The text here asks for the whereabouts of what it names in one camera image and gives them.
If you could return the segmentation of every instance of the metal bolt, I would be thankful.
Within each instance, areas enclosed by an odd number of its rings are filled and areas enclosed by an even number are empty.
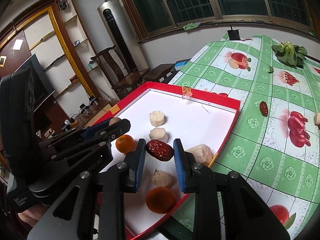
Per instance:
[[[82,179],[86,179],[87,177],[89,177],[89,175],[90,175],[90,173],[88,171],[83,171],[83,172],[81,172],[80,177]]]
[[[126,166],[127,166],[127,163],[125,163],[125,162],[117,163],[118,169],[124,169]]]
[[[236,179],[239,177],[239,173],[236,171],[230,171],[230,176],[231,178]]]
[[[194,169],[196,169],[196,170],[199,170],[199,169],[201,169],[201,168],[203,167],[203,165],[202,165],[201,163],[194,163],[194,164],[192,165],[192,167],[193,167]]]

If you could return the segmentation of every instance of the window frame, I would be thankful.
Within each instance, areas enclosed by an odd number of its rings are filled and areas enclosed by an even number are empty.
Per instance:
[[[137,33],[138,41],[143,41],[148,38],[152,38],[155,36],[159,36],[161,34],[167,34],[167,33],[170,33],[171,31],[182,29],[183,26],[191,22],[219,24],[219,23],[232,23],[235,21],[242,21],[243,23],[250,23],[250,22],[257,23],[257,21],[262,21],[263,23],[269,23],[275,26],[280,26],[280,27],[294,28],[298,31],[307,32],[307,33],[311,32],[311,29],[312,29],[311,26],[303,25],[301,23],[288,20],[285,18],[272,16],[271,8],[268,0],[264,0],[267,8],[267,14],[268,14],[267,16],[266,15],[222,15],[222,11],[221,11],[218,0],[209,0],[213,14],[214,14],[213,17],[186,21],[179,24],[175,23],[167,1],[166,0],[162,0],[162,1],[168,12],[172,25],[148,33],[133,0],[122,0],[124,7],[132,22],[132,25]],[[306,3],[306,0],[304,0],[304,3],[305,3],[305,7],[307,8],[306,10],[307,16],[310,19],[310,11]]]

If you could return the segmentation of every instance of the silver standing air conditioner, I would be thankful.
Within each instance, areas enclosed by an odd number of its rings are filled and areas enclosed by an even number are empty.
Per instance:
[[[149,68],[119,0],[104,2],[97,10],[128,73]]]

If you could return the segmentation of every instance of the window sill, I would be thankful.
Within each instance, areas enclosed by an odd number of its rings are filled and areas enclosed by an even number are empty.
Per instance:
[[[320,38],[318,38],[317,36],[311,34],[310,32],[308,32],[305,29],[299,28],[299,27],[293,27],[287,24],[283,24],[283,23],[279,23],[279,22],[270,22],[270,21],[266,21],[266,20],[257,20],[257,19],[224,19],[224,20],[215,20],[215,21],[207,21],[207,22],[202,22],[199,27],[195,28],[195,29],[191,29],[188,30],[187,32],[193,32],[193,31],[197,31],[199,28],[206,28],[206,27],[212,27],[212,26],[225,26],[225,25],[264,25],[265,27],[270,26],[270,27],[275,27],[275,28],[284,28],[287,30],[292,30],[292,31],[296,31],[298,33],[307,35],[309,38],[312,38],[313,40],[317,41],[320,43]],[[147,37],[146,39],[144,39],[143,41],[138,41],[138,43],[144,43],[147,41],[151,41],[157,38],[162,38],[165,36],[169,36],[175,33],[181,33],[181,32],[185,32],[185,30],[183,29],[183,27],[176,27],[172,30],[157,34],[157,35],[153,35],[150,37]]]

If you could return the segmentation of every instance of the orange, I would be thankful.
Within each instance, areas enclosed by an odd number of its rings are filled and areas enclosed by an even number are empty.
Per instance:
[[[134,149],[134,139],[127,134],[124,134],[122,136],[120,136],[117,140],[116,140],[116,148],[119,152],[123,153],[123,154],[127,154],[129,152],[132,152]]]
[[[156,187],[146,196],[147,207],[156,214],[168,213],[176,204],[176,196],[166,187]]]

